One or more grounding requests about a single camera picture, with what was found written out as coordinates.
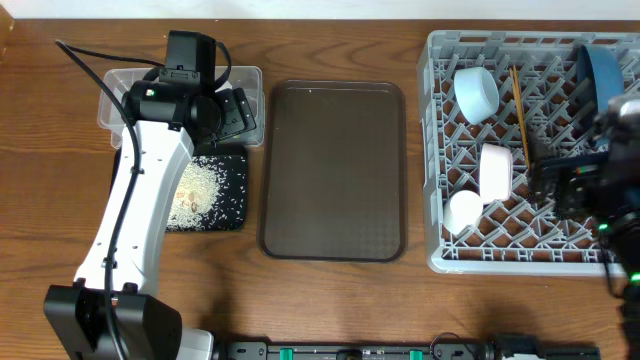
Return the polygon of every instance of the dish rack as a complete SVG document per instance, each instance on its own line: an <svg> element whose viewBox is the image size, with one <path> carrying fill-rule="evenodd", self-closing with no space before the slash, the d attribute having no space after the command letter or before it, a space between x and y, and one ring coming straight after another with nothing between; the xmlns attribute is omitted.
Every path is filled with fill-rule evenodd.
<svg viewBox="0 0 640 360"><path fill-rule="evenodd" d="M424 141L424 223L427 262L440 273L578 275L604 273L601 251L584 223L559 221L553 203L529 204L526 166L509 68L519 71L525 122L560 156L589 154L589 132L580 120L595 101L576 103L588 80L576 84L582 44L610 49L624 77L625 91L640 89L640 34L499 31L434 31L418 63L419 106ZM456 70L483 66L500 94L495 115L467 123L456 103ZM453 236L442 226L443 205L458 190L478 191L483 143L511 149L513 192L507 201L485 206L477 228ZM613 275L623 275L619 264Z"/></svg>

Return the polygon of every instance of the chopstick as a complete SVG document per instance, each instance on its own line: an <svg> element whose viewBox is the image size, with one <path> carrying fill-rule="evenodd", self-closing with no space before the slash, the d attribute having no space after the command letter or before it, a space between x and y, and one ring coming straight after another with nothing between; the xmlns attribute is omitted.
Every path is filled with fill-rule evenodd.
<svg viewBox="0 0 640 360"><path fill-rule="evenodd" d="M527 128L524 124L524 110L522 108L522 99L520 98L520 82L518 81L518 70L513 65L512 69L509 69L509 75L511 76L513 85L513 98L516 101L516 112L518 113L518 124L520 125L520 136L522 136L522 147L524 148L524 161L529 169L529 144L527 142Z"/></svg>

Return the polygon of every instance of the blue bowl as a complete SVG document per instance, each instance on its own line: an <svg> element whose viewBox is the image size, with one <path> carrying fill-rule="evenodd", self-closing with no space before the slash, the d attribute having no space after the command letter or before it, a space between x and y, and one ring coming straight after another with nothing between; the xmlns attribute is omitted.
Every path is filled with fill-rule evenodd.
<svg viewBox="0 0 640 360"><path fill-rule="evenodd" d="M582 104L595 100L597 112L607 110L609 99L624 93L624 79L618 60L604 47L582 45L578 50L577 84L590 79L591 85L578 97Z"/></svg>

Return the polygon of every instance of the black tray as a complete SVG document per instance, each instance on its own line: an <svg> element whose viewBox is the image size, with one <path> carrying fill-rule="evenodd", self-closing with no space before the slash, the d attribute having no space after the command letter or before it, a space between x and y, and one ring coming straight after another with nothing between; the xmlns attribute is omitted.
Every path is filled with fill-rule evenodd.
<svg viewBox="0 0 640 360"><path fill-rule="evenodd" d="M281 259L388 262L406 246L405 107L389 83L273 92L258 243Z"/></svg>

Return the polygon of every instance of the wooden table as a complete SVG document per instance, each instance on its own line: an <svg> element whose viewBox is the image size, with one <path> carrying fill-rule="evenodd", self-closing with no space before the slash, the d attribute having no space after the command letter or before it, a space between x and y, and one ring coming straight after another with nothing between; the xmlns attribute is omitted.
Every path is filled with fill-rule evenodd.
<svg viewBox="0 0 640 360"><path fill-rule="evenodd" d="M227 45L234 65L286 79L391 81L406 97L409 244L387 265L278 261L256 245L263 148L250 152L250 207L240 232L168 234L158 298L185 325L226 339L428 342L443 331L535 334L624 356L619 302L604 280L439 275L426 264L416 63L437 29L640 31L628 22L53 21L16 22L0 67L0 357L64 358L42 312L50 284L71 284L89 250L111 179L98 87L53 43L158 61L171 29ZM121 64L86 59L99 74Z"/></svg>

